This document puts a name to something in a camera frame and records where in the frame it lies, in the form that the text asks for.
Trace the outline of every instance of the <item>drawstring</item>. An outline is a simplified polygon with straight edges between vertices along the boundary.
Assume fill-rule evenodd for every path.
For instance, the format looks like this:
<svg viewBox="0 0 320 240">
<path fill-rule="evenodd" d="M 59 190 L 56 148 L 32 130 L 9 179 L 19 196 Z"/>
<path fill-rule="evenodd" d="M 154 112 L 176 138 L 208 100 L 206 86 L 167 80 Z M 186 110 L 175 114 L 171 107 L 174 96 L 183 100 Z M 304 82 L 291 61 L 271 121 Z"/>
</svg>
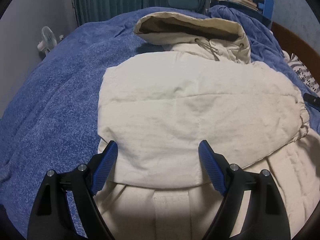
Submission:
<svg viewBox="0 0 320 240">
<path fill-rule="evenodd" d="M 216 48 L 213 48 L 210 44 L 210 41 L 209 42 L 209 45 L 208 44 L 205 44 L 203 43 L 202 41 L 200 41 L 198 38 L 195 39 L 195 42 L 201 47 L 201 46 L 204 46 L 206 47 L 207 49 L 209 49 L 212 53 L 212 55 L 214 56 L 214 60 L 215 61 L 220 61 L 219 58 L 217 57 L 216 53 L 218 54 L 218 50 Z"/>
<path fill-rule="evenodd" d="M 238 52 L 237 52 L 237 56 L 236 56 L 236 62 L 238 63 L 238 57 L 239 57 L 239 52 L 240 52 L 240 50 L 242 49 L 242 47 L 244 47 L 244 44 L 243 43 L 241 43 L 240 44 L 240 47 L 239 47 L 239 49 L 238 49 Z"/>
<path fill-rule="evenodd" d="M 200 41 L 198 38 L 195 39 L 195 42 L 196 42 L 200 47 L 203 46 L 203 47 L 206 47 L 207 49 L 209 49 L 209 50 L 211 51 L 212 55 L 214 56 L 214 59 L 215 59 L 216 61 L 220 61 L 219 58 L 218 58 L 217 55 L 216 55 L 216 53 L 218 54 L 218 51 L 219 51 L 219 50 L 216 49 L 216 48 L 213 48 L 213 47 L 211 46 L 211 44 L 210 44 L 210 41 L 208 41 L 208 42 L 209 42 L 209 45 L 203 43 L 203 42 Z M 241 51 L 241 49 L 242 49 L 243 47 L 244 47 L 244 44 L 241 43 L 240 46 L 239 46 L 238 52 L 237 52 L 237 56 L 236 56 L 236 62 L 237 62 L 237 63 L 239 63 L 239 53 L 240 53 L 240 51 Z"/>
</svg>

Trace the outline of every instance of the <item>bed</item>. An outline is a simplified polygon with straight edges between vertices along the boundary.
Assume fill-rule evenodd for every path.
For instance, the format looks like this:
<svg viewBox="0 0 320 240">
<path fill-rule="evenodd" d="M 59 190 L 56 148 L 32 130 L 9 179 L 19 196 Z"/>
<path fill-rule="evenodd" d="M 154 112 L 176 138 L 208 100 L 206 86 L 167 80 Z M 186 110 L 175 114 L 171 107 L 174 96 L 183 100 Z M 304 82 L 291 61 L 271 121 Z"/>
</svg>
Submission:
<svg viewBox="0 0 320 240">
<path fill-rule="evenodd" d="M 97 105 L 106 68 L 136 54 L 162 50 L 132 32 L 142 16 L 156 11 L 207 17 L 172 8 L 146 8 L 106 22 L 84 24 L 47 55 L 4 112 L 0 121 L 0 204 L 24 237 L 46 171 L 69 171 L 97 153 Z M 263 61 L 282 72 L 302 94 L 313 93 L 288 66 L 279 43 L 259 21 L 225 6 L 210 8 L 209 17 L 239 22 L 249 38 L 252 61 Z M 320 113 L 306 108 L 317 137 Z M 71 195 L 68 200 L 76 230 L 84 234 Z M 314 202 L 306 219 L 316 206 Z"/>
</svg>

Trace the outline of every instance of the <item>white fan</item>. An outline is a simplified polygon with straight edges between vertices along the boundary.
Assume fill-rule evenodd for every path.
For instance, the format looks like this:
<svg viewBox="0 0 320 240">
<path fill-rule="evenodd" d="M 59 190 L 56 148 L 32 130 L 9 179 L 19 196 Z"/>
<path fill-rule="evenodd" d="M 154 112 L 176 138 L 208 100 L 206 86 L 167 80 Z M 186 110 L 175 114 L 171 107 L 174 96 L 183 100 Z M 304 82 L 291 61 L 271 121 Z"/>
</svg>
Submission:
<svg viewBox="0 0 320 240">
<path fill-rule="evenodd" d="M 47 26 L 42 28 L 41 36 L 42 41 L 38 44 L 37 48 L 47 55 L 55 46 L 57 46 L 57 39 L 52 30 Z"/>
</svg>

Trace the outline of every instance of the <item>white jacket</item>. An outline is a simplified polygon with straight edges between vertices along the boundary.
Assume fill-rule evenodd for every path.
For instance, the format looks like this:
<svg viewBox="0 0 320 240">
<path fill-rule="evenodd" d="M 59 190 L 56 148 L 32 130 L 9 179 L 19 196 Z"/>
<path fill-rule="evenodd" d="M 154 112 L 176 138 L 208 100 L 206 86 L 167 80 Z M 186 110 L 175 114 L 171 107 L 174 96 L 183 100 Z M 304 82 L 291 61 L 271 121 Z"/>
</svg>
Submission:
<svg viewBox="0 0 320 240">
<path fill-rule="evenodd" d="M 106 70 L 99 151 L 110 140 L 119 147 L 109 179 L 192 187 L 209 181 L 198 157 L 203 139 L 244 168 L 307 133 L 299 89 L 265 63 L 250 63 L 238 23 L 157 12 L 141 18 L 134 33 L 170 51 L 136 55 Z"/>
</svg>

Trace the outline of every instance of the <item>blue clamp pad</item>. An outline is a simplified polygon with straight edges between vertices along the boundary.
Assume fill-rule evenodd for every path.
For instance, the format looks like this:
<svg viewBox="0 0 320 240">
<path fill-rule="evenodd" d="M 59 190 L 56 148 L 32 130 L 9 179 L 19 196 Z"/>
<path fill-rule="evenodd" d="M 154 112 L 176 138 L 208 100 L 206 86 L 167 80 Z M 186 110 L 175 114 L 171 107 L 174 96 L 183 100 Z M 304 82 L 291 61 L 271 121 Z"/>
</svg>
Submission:
<svg viewBox="0 0 320 240">
<path fill-rule="evenodd" d="M 207 171 L 214 189 L 224 195 L 227 192 L 227 188 L 224 185 L 224 175 L 211 151 L 212 149 L 208 148 L 206 141 L 201 141 L 198 147 L 201 163 Z"/>
<path fill-rule="evenodd" d="M 96 195 L 98 191 L 102 190 L 117 156 L 118 145 L 116 142 L 112 142 L 99 166 L 95 170 L 94 174 L 92 174 L 92 186 L 90 191 L 93 195 Z"/>
</svg>

